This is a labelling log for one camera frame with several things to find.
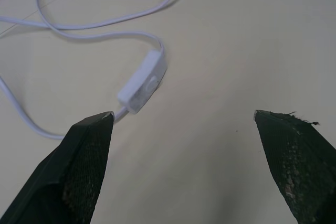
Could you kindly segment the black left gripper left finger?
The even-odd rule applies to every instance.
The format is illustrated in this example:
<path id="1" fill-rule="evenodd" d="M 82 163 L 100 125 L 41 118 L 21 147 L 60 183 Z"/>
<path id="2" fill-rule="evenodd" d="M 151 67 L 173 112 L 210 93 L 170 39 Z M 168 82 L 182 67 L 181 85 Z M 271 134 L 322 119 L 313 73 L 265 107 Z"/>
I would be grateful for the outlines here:
<path id="1" fill-rule="evenodd" d="M 0 224 L 90 224 L 104 180 L 114 114 L 74 124 L 35 168 Z"/>

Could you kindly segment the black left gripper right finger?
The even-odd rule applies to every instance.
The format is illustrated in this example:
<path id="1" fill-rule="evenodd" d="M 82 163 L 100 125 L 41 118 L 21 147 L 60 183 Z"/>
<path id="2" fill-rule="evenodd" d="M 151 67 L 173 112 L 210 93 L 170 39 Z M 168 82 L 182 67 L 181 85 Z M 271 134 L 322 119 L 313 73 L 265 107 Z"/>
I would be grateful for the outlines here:
<path id="1" fill-rule="evenodd" d="M 336 224 L 336 148 L 318 122 L 257 110 L 254 121 L 271 175 L 298 224 Z"/>

